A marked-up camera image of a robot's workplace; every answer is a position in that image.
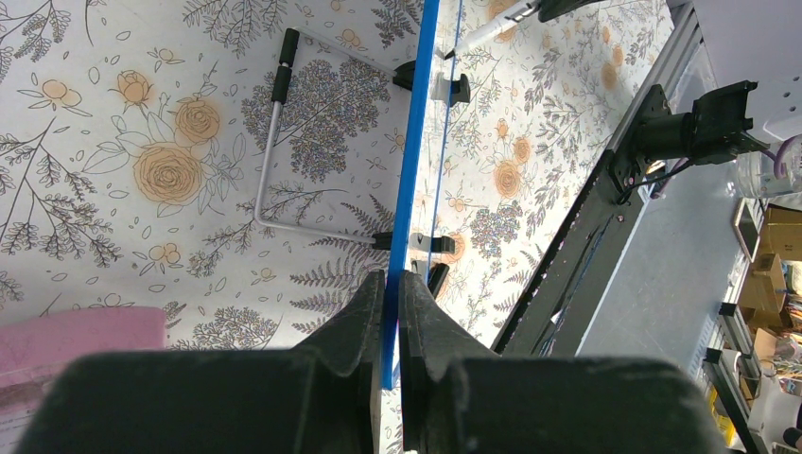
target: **blue strip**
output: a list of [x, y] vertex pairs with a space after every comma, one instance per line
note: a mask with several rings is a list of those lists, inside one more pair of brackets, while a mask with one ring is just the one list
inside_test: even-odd
[[387, 268], [387, 291], [382, 308], [381, 384], [392, 389], [392, 354], [398, 328], [398, 285], [405, 269], [407, 248], [410, 240], [412, 200], [415, 196], [415, 179], [418, 174], [418, 158], [421, 153], [421, 138], [424, 132], [424, 115], [428, 99], [428, 80], [431, 74], [431, 57], [434, 51], [434, 32], [437, 28], [437, 11], [440, 0], [427, 0], [421, 22], [418, 54], [415, 61], [415, 77], [412, 80], [410, 119], [407, 122], [407, 144], [404, 146], [404, 161], [401, 166], [401, 182], [398, 185], [398, 202], [395, 205], [395, 224], [392, 227], [390, 264]]

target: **white pen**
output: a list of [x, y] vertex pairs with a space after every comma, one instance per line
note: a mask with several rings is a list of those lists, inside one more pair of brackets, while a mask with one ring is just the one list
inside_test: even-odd
[[540, 9], [540, 0], [523, 0], [505, 9], [492, 21], [480, 26], [476, 30], [468, 33], [465, 39], [457, 43], [451, 52], [445, 54], [448, 60], [457, 54], [467, 52], [474, 47], [484, 43], [491, 38], [495, 38], [500, 33], [504, 33], [510, 28], [517, 26], [524, 19], [535, 14]]

